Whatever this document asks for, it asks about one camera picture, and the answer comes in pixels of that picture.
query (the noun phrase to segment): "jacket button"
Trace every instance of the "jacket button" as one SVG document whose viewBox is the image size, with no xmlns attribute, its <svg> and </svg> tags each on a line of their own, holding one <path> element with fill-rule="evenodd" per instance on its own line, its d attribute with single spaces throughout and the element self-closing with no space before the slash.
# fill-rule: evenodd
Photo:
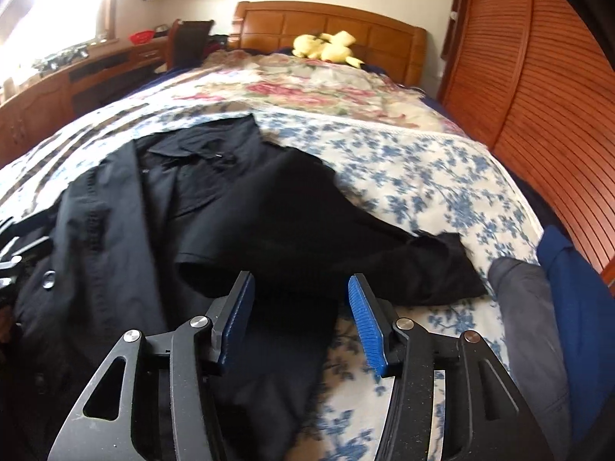
<svg viewBox="0 0 615 461">
<path fill-rule="evenodd" d="M 55 284 L 55 270 L 48 270 L 42 276 L 42 287 L 49 291 Z"/>
</svg>

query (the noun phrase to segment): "metal screw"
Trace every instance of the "metal screw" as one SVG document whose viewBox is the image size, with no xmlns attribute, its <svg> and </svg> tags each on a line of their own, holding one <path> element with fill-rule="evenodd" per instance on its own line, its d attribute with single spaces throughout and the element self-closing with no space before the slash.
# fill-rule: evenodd
<svg viewBox="0 0 615 461">
<path fill-rule="evenodd" d="M 42 275 L 42 287 L 44 289 L 47 289 L 47 291 L 49 291 L 51 288 L 53 288 L 54 284 L 55 284 L 55 271 L 48 270 L 47 272 L 45 272 L 45 274 Z"/>
<path fill-rule="evenodd" d="M 124 333 L 124 341 L 128 343 L 137 341 L 140 337 L 141 337 L 141 331 L 139 331 L 138 329 L 130 329 L 130 331 L 126 331 Z"/>
<path fill-rule="evenodd" d="M 198 315 L 196 317 L 193 317 L 192 320 L 190 321 L 190 325 L 193 328 L 204 328 L 208 324 L 209 324 L 209 319 L 204 315 Z"/>
<path fill-rule="evenodd" d="M 478 343 L 480 341 L 480 334 L 472 330 L 465 331 L 463 337 L 468 343 Z"/>
<path fill-rule="evenodd" d="M 412 329 L 414 328 L 414 321 L 412 319 L 408 319 L 407 317 L 401 317 L 401 319 L 397 319 L 397 327 L 399 329 Z"/>
</svg>

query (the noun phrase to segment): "headboard panel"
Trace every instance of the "headboard panel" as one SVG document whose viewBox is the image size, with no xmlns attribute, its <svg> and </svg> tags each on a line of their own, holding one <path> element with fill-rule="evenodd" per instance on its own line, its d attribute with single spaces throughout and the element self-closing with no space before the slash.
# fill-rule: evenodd
<svg viewBox="0 0 615 461">
<path fill-rule="evenodd" d="M 352 47 L 356 57 L 382 67 L 396 83 L 419 83 L 426 31 L 356 8 L 309 2 L 239 2 L 229 46 L 269 53 L 293 46 L 301 34 L 335 34 L 341 30 L 357 39 Z"/>
</svg>

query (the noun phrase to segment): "window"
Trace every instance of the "window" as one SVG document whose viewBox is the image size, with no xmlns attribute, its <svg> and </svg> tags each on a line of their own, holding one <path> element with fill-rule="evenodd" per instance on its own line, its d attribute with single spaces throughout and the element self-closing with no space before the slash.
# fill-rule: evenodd
<svg viewBox="0 0 615 461">
<path fill-rule="evenodd" d="M 0 46 L 0 84 L 10 76 L 21 83 L 19 76 L 28 76 L 36 59 L 96 38 L 113 38 L 111 0 L 14 1 L 6 10 L 21 15 L 13 16 L 16 24 Z"/>
</svg>

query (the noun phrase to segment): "black jacket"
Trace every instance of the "black jacket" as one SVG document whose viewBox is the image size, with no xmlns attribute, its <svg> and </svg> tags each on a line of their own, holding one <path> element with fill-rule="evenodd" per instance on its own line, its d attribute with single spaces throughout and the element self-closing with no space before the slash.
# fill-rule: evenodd
<svg viewBox="0 0 615 461">
<path fill-rule="evenodd" d="M 232 459 L 279 461 L 291 446 L 353 273 L 404 305 L 485 294 L 458 235 L 410 235 L 354 207 L 329 167 L 262 141 L 251 116 L 125 144 L 61 200 L 54 229 L 38 232 L 52 234 L 53 255 L 15 306 L 23 335 L 0 381 L 9 459 L 45 459 L 123 332 L 175 329 L 239 270 L 254 274 L 256 301 L 236 365 L 213 384 Z"/>
</svg>

